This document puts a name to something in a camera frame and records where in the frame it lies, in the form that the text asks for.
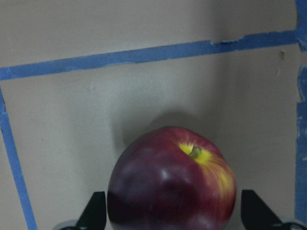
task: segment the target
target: apple stem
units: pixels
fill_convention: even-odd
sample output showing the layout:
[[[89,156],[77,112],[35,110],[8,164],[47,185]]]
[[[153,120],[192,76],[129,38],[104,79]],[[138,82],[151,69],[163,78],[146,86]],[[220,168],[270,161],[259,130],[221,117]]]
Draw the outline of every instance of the apple stem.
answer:
[[[189,153],[189,156],[193,159],[197,158],[201,154],[201,147],[193,146],[192,152]]]

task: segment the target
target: blue painter's tape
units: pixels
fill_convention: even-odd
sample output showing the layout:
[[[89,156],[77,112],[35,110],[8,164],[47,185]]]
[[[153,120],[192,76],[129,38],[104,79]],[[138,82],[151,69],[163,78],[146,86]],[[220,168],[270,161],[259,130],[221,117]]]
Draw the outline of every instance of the blue painter's tape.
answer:
[[[302,67],[298,75],[298,87],[303,101],[307,98],[307,67]]]
[[[297,104],[295,218],[307,223],[307,67],[301,68],[298,87],[303,101]]]
[[[295,31],[252,34],[235,41],[223,41],[214,44],[211,41],[200,41],[5,67],[0,69],[0,81],[126,63],[187,58],[295,43],[297,43]]]
[[[2,91],[0,88],[0,115],[5,112],[5,104],[4,104],[4,99],[2,97]]]
[[[307,52],[307,0],[296,0],[298,25],[295,36],[303,52]]]
[[[0,95],[0,107],[5,108],[2,95]],[[24,182],[24,176],[18,159],[8,114],[5,111],[2,111],[0,114],[0,129],[2,131],[3,141],[9,158],[18,196],[24,212],[25,222],[29,230],[37,230],[29,195]]]

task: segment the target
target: white surface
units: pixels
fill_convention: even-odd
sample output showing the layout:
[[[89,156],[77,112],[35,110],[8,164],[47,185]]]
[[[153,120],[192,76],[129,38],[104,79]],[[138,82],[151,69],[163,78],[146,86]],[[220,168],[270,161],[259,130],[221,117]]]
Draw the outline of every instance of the white surface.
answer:
[[[27,229],[1,132],[0,183],[1,229]]]
[[[234,169],[228,229],[244,188],[293,217],[300,62],[293,45],[1,82],[38,229],[76,220],[124,148],[163,125],[199,132]]]
[[[0,66],[293,30],[295,0],[0,0]]]

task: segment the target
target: red apple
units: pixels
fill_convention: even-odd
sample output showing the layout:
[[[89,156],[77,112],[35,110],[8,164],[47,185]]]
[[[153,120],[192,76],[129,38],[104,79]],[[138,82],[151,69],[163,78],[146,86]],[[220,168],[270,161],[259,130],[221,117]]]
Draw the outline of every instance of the red apple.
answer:
[[[217,147],[188,129],[163,127],[122,153],[107,209],[116,230],[220,230],[235,199],[234,174]]]

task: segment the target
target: apple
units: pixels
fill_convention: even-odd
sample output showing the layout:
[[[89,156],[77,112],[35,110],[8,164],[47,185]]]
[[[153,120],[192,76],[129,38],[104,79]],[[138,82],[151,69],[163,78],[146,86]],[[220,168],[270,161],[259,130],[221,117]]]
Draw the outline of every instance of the apple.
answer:
[[[108,186],[116,230],[220,230],[236,183],[218,148],[181,127],[154,130],[128,146]]]

